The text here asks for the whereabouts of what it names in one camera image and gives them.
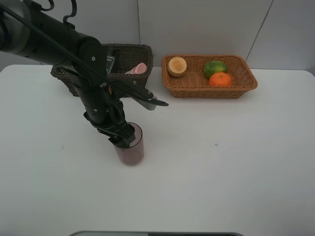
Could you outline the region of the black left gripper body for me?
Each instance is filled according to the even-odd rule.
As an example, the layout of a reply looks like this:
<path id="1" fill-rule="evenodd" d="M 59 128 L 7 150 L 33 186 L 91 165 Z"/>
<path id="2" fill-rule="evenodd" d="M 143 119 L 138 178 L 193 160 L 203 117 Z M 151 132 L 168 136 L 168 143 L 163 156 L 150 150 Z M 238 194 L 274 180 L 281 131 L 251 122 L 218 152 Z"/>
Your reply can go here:
<path id="1" fill-rule="evenodd" d="M 112 140 L 128 139 L 128 124 L 125 120 L 123 103 L 119 99 L 84 98 L 84 117 L 100 133 Z"/>

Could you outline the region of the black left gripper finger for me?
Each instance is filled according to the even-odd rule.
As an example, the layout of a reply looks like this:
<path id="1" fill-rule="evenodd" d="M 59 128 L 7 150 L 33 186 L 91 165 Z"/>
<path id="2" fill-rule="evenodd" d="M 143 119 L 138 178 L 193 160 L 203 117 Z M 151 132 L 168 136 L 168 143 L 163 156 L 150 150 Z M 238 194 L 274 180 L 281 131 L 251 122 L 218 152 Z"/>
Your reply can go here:
<path id="1" fill-rule="evenodd" d="M 125 124 L 120 130 L 120 141 L 118 147 L 129 148 L 135 140 L 135 128 L 131 124 Z"/>
<path id="2" fill-rule="evenodd" d="M 117 148 L 128 148 L 128 142 L 125 138 L 113 136 L 108 139 Z"/>

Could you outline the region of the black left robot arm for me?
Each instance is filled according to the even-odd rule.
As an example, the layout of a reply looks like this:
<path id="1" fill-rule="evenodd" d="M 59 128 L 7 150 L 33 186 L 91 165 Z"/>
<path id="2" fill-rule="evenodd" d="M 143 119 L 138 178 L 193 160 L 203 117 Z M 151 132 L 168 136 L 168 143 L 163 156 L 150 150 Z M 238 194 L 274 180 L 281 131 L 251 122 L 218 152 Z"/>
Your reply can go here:
<path id="1" fill-rule="evenodd" d="M 32 0 L 3 0 L 0 49 L 65 68 L 91 125 L 118 148 L 129 148 L 135 140 L 135 129 L 126 122 L 121 102 L 121 97 L 130 93 L 130 87 L 107 78 L 106 50 L 97 39 L 48 16 Z"/>

